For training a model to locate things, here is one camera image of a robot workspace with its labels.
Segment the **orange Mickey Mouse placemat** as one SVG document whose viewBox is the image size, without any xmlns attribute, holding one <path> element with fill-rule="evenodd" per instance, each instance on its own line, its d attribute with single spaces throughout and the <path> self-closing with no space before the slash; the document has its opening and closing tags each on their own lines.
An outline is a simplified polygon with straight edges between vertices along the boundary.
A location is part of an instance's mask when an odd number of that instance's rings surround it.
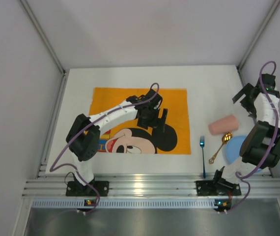
<svg viewBox="0 0 280 236">
<path fill-rule="evenodd" d="M 145 88 L 95 88 L 89 114 L 108 110 L 129 96 L 140 96 Z M 185 89 L 162 88 L 161 108 L 167 109 L 165 130 L 144 129 L 136 120 L 127 121 L 105 132 L 99 141 L 99 152 L 126 154 L 191 154 L 190 124 Z"/>
</svg>

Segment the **pink plastic cup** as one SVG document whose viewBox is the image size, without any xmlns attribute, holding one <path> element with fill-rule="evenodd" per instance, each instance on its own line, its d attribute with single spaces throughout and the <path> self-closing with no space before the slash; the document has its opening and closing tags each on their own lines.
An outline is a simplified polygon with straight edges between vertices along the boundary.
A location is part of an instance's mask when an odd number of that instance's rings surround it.
<svg viewBox="0 0 280 236">
<path fill-rule="evenodd" d="M 219 135 L 238 130 L 239 122 L 234 115 L 228 115 L 208 125 L 211 135 Z"/>
</svg>

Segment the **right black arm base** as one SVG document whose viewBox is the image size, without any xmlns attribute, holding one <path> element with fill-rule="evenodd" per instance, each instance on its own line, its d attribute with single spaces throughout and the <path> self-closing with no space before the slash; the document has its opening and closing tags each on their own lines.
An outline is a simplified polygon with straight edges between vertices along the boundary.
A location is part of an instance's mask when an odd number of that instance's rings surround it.
<svg viewBox="0 0 280 236">
<path fill-rule="evenodd" d="M 196 183 L 196 194 L 199 197 L 206 196 L 241 196 L 240 186 L 237 184 L 233 189 L 226 190 L 216 187 L 212 180 L 198 180 Z"/>
</svg>

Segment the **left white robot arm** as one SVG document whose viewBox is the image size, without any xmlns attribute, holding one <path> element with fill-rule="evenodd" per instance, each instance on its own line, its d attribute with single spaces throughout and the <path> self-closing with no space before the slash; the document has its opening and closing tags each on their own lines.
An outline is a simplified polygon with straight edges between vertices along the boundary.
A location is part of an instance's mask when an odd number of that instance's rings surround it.
<svg viewBox="0 0 280 236">
<path fill-rule="evenodd" d="M 98 151 L 100 137 L 127 121 L 137 120 L 137 126 L 153 131 L 165 131 L 168 109 L 161 109 L 163 98 L 153 89 L 141 96 L 129 96 L 119 105 L 98 113 L 76 117 L 66 137 L 75 160 L 75 181 L 82 186 L 94 180 L 91 158 Z"/>
</svg>

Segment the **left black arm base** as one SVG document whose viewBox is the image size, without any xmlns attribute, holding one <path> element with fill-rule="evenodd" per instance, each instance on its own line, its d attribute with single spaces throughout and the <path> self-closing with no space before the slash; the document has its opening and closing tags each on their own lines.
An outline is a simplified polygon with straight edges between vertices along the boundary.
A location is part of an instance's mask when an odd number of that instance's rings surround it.
<svg viewBox="0 0 280 236">
<path fill-rule="evenodd" d="M 98 181 L 98 180 L 95 181 L 95 179 L 93 179 L 91 184 L 93 188 L 99 193 L 100 197 L 108 196 L 109 184 L 110 184 L 108 181 Z M 67 189 L 65 195 L 67 197 L 83 197 L 83 196 L 96 197 L 97 193 L 95 190 L 93 190 L 91 187 L 87 185 L 82 185 L 80 182 L 78 182 L 75 179 L 67 183 Z"/>
</svg>

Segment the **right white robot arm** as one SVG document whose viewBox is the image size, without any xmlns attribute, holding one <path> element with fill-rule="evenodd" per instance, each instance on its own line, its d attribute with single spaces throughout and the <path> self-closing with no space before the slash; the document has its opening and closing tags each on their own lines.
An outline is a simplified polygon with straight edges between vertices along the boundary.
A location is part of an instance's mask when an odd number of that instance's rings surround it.
<svg viewBox="0 0 280 236">
<path fill-rule="evenodd" d="M 239 182 L 257 170 L 273 168 L 280 160 L 280 92 L 276 77 L 262 74 L 257 84 L 246 84 L 232 99 L 240 102 L 255 125 L 243 141 L 238 158 L 215 172 L 213 184 L 220 195 L 236 191 Z"/>
</svg>

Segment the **gold ornate spoon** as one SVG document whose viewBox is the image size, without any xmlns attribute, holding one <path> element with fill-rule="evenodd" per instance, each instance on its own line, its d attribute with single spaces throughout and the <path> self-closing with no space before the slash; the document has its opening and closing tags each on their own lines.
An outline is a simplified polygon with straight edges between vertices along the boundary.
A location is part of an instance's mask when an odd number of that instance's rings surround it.
<svg viewBox="0 0 280 236">
<path fill-rule="evenodd" d="M 224 145 L 226 145 L 229 142 L 229 140 L 231 140 L 232 138 L 233 138 L 232 132 L 228 132 L 223 135 L 221 146 L 218 148 L 218 150 L 215 152 L 215 154 L 208 160 L 210 165 L 212 165 L 215 162 L 215 159 L 216 159 L 218 153 L 220 152 L 220 150 L 222 149 L 222 147 Z"/>
</svg>

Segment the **blue metal fork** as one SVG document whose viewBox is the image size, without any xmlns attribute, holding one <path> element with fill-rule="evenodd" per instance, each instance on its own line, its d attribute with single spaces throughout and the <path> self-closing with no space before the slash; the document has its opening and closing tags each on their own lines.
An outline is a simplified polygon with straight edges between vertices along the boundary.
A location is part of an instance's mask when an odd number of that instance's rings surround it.
<svg viewBox="0 0 280 236">
<path fill-rule="evenodd" d="M 204 159 L 204 146 L 205 146 L 204 136 L 200 137 L 199 146 L 201 147 L 201 151 L 202 151 L 203 178 L 206 178 L 205 159 Z"/>
</svg>

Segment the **light blue plate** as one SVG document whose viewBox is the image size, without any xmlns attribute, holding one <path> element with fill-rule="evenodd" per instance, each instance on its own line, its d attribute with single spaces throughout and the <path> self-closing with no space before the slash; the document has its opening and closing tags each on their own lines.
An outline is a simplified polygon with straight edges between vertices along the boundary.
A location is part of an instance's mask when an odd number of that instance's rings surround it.
<svg viewBox="0 0 280 236">
<path fill-rule="evenodd" d="M 243 162 L 240 156 L 240 149 L 245 139 L 246 136 L 235 136 L 227 142 L 224 148 L 224 156 L 228 165 L 224 168 L 224 176 L 236 177 L 236 172 L 245 176 L 256 167 L 253 164 Z"/>
</svg>

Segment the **aluminium mounting rail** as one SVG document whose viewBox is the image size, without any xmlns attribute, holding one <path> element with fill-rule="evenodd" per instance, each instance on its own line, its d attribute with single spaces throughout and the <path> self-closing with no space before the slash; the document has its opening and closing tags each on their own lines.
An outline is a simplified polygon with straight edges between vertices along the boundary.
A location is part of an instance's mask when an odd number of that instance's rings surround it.
<svg viewBox="0 0 280 236">
<path fill-rule="evenodd" d="M 196 181 L 202 178 L 202 159 L 194 162 L 181 157 L 180 163 L 171 160 L 164 167 L 147 159 L 132 158 L 123 163 L 112 160 L 104 163 L 103 158 L 94 160 L 93 171 L 96 180 L 109 182 L 109 197 L 195 197 Z M 63 197 L 65 182 L 70 180 L 66 173 L 69 167 L 56 173 L 48 173 L 47 163 L 42 163 L 38 175 L 26 181 L 22 191 L 24 198 Z"/>
</svg>

